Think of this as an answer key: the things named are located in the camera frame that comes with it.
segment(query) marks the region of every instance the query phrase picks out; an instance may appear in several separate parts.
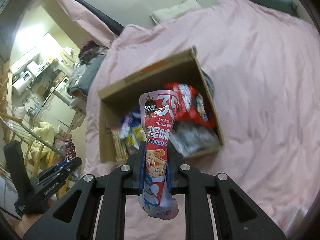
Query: crown logo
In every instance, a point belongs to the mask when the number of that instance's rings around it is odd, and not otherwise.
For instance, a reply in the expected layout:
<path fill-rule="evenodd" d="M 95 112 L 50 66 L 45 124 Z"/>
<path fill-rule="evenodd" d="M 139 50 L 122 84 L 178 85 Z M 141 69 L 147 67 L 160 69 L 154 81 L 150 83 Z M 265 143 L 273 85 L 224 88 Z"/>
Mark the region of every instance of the crown logo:
<path fill-rule="evenodd" d="M 148 95 L 145 99 L 146 99 L 147 101 L 151 101 L 151 100 L 153 100 L 153 97 L 150 97 L 150 95 Z"/>

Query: kitchen cabinet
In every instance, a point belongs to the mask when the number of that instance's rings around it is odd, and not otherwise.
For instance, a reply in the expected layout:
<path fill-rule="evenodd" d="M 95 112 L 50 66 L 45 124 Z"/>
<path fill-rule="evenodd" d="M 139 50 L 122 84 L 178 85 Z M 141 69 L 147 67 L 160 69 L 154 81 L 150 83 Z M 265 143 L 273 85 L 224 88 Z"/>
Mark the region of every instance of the kitchen cabinet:
<path fill-rule="evenodd" d="M 71 109 L 60 98 L 51 94 L 44 106 L 40 109 L 37 117 L 42 122 L 51 123 L 55 129 L 67 131 L 71 126 L 75 113 L 76 111 Z"/>

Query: screw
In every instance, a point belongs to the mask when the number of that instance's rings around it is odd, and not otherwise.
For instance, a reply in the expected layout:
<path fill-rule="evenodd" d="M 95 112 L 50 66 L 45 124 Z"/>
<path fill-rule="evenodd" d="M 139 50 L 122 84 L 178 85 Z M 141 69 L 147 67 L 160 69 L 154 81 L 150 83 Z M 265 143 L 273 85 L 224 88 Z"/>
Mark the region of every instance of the screw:
<path fill-rule="evenodd" d="M 220 180 L 226 180 L 228 178 L 228 176 L 227 176 L 227 174 L 225 174 L 225 173 L 220 173 L 219 175 L 218 175 L 218 179 L 220 179 Z"/>
<path fill-rule="evenodd" d="M 89 181 L 93 180 L 93 176 L 91 174 L 85 175 L 83 177 L 83 180 L 86 182 L 89 182 Z"/>
<path fill-rule="evenodd" d="M 122 165 L 120 169 L 121 169 L 121 171 L 129 171 L 131 169 L 131 167 L 129 165 L 125 164 L 125 165 Z"/>
<path fill-rule="evenodd" d="M 180 169 L 182 169 L 183 171 L 187 171 L 187 170 L 190 169 L 190 166 L 189 166 L 188 164 L 182 164 L 182 165 L 180 166 Z"/>

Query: teal pillow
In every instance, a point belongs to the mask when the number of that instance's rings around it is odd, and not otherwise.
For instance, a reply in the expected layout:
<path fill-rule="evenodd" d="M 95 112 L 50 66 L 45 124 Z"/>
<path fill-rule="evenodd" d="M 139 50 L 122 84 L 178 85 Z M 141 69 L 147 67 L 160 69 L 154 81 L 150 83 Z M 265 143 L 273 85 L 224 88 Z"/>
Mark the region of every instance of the teal pillow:
<path fill-rule="evenodd" d="M 250 0 L 259 5 L 272 8 L 298 17 L 297 5 L 291 0 Z"/>

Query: pink fabric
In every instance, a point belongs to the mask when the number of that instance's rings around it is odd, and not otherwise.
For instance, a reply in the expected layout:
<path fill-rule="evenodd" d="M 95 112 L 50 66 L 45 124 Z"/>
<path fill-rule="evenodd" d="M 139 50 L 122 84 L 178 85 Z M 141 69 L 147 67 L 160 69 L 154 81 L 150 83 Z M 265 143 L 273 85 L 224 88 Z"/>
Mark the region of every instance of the pink fabric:
<path fill-rule="evenodd" d="M 57 0 L 70 19 L 99 45 L 110 47 L 116 35 L 96 15 L 75 0 Z"/>
<path fill-rule="evenodd" d="M 215 86 L 225 147 L 188 162 L 227 173 L 286 230 L 292 210 L 308 209 L 320 188 L 319 41 L 308 23 L 248 0 L 220 0 L 153 30 L 128 25 L 89 92 L 85 173 L 101 176 L 118 166 L 99 161 L 97 91 L 195 45 Z M 161 221 L 128 197 L 125 238 L 185 239 L 183 196 L 177 200 L 178 217 Z"/>

